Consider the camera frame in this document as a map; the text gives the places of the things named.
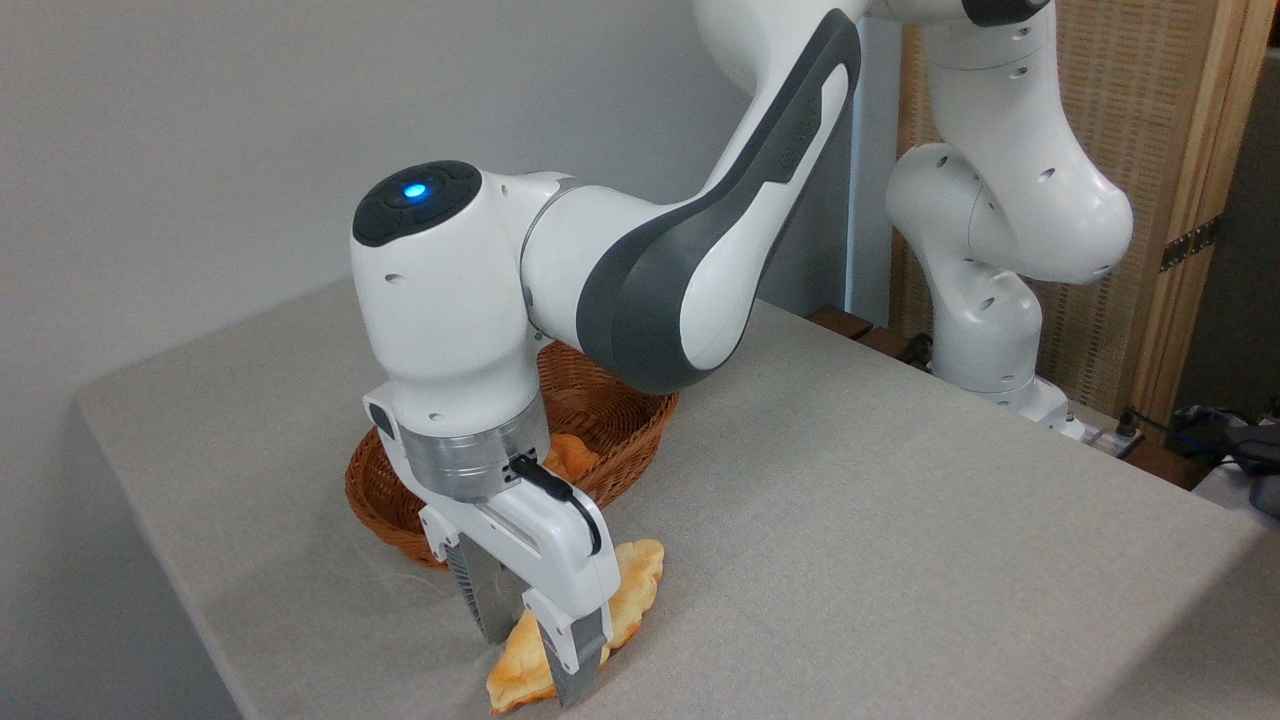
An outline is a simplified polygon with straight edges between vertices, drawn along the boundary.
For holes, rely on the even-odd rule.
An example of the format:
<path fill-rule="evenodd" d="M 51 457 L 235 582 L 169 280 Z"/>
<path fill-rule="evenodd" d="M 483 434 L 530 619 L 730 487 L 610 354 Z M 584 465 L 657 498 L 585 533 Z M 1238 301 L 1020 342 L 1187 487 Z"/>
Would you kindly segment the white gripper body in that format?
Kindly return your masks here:
<path fill-rule="evenodd" d="M 431 551 L 467 536 L 502 566 L 557 603 L 586 603 L 590 593 L 618 588 L 608 527 L 581 489 L 556 478 L 522 478 L 481 502 L 460 502 L 420 487 L 422 524 Z"/>

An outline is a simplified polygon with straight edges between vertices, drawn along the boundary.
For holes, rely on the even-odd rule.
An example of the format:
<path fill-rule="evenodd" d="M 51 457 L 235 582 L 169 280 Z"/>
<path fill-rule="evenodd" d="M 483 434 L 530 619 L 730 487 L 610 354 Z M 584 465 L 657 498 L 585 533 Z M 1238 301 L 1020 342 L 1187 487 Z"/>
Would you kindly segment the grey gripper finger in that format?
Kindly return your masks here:
<path fill-rule="evenodd" d="M 515 628 L 515 611 L 500 562 L 467 536 L 445 542 L 442 550 L 485 641 L 489 644 L 506 642 Z"/>
<path fill-rule="evenodd" d="M 608 601 L 612 587 L 602 594 L 590 593 L 586 603 L 557 603 L 536 588 L 524 592 L 541 633 L 550 675 L 559 705 L 567 708 L 589 694 L 596 679 L 603 650 L 612 638 Z"/>

